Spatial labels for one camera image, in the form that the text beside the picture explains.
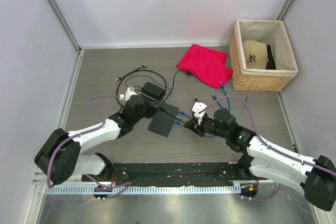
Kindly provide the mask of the black network switch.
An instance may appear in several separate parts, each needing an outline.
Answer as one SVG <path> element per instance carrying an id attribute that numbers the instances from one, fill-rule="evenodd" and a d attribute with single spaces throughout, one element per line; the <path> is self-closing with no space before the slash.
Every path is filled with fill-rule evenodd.
<path id="1" fill-rule="evenodd" d="M 178 111 L 178 107 L 162 104 L 161 109 L 152 118 L 148 130 L 160 136 L 168 137 Z"/>

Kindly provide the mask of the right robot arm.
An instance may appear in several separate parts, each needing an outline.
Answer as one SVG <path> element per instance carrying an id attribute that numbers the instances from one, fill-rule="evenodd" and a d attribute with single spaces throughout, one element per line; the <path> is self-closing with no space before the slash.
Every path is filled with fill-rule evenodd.
<path id="1" fill-rule="evenodd" d="M 278 146 L 239 125 L 227 109 L 217 110 L 213 118 L 206 114 L 202 119 L 192 118 L 184 126 L 200 137 L 209 134 L 224 138 L 231 150 L 242 153 L 237 166 L 242 179 L 270 179 L 303 194 L 317 208 L 332 210 L 335 165 L 331 159 L 308 157 Z"/>

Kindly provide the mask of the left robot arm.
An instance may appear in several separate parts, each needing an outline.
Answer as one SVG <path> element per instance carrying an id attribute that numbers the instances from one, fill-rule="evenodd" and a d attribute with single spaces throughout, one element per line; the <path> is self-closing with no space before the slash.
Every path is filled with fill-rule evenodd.
<path id="1" fill-rule="evenodd" d="M 100 153 L 84 155 L 84 152 L 127 135 L 141 119 L 153 117 L 161 107 L 161 102 L 134 93 L 120 111 L 96 125 L 69 132 L 62 128 L 54 130 L 36 154 L 34 163 L 47 176 L 49 188 L 77 175 L 105 182 L 112 174 L 111 162 Z"/>

